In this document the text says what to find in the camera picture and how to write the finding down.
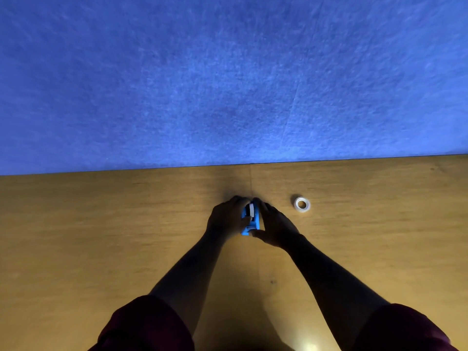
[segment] tape roll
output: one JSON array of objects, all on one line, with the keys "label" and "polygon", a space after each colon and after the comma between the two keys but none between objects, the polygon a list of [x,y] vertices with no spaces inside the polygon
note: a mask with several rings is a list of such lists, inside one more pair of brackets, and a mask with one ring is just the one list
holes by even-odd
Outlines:
[{"label": "tape roll", "polygon": [[[299,206],[299,204],[301,202],[303,202],[306,205],[304,208],[301,208],[301,206]],[[301,212],[301,213],[305,213],[310,209],[310,201],[305,197],[297,197],[294,200],[294,207],[295,207],[296,211]]]}]

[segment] blue tape dispenser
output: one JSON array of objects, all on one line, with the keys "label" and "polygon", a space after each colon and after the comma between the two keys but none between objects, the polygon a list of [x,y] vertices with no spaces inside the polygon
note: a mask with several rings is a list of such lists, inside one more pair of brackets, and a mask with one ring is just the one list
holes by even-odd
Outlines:
[{"label": "blue tape dispenser", "polygon": [[259,219],[259,216],[258,216],[258,207],[257,207],[257,204],[255,202],[250,202],[242,210],[241,218],[244,218],[246,216],[250,216],[252,218],[251,218],[250,223],[247,226],[247,228],[245,228],[244,231],[242,232],[242,235],[249,235],[249,230],[260,229],[260,219]]}]

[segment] hand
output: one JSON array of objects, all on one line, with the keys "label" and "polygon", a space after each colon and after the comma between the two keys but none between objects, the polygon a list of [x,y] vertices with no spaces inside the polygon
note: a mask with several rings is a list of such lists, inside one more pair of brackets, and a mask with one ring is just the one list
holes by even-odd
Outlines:
[{"label": "hand", "polygon": [[263,240],[267,244],[285,248],[292,236],[300,235],[296,226],[275,207],[257,197],[254,198],[254,201],[262,214],[265,230],[250,230],[252,236]]},{"label": "hand", "polygon": [[241,218],[242,209],[249,203],[249,198],[235,195],[229,201],[214,207],[208,219],[205,234],[226,241],[242,233],[251,219],[250,216]]}]

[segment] sleeve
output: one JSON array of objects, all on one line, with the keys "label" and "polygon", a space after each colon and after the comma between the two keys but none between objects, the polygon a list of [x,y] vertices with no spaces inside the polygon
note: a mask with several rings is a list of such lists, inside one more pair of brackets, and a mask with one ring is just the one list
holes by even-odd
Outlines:
[{"label": "sleeve", "polygon": [[352,351],[457,351],[425,315],[401,304],[379,308],[359,334]]},{"label": "sleeve", "polygon": [[141,296],[116,310],[89,351],[194,351],[177,313],[155,296]]}]

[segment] blue felt surface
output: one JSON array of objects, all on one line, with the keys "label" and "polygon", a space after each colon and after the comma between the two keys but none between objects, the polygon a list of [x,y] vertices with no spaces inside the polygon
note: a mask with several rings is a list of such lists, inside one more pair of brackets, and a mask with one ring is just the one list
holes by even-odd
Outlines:
[{"label": "blue felt surface", "polygon": [[468,153],[468,0],[0,0],[0,175]]}]

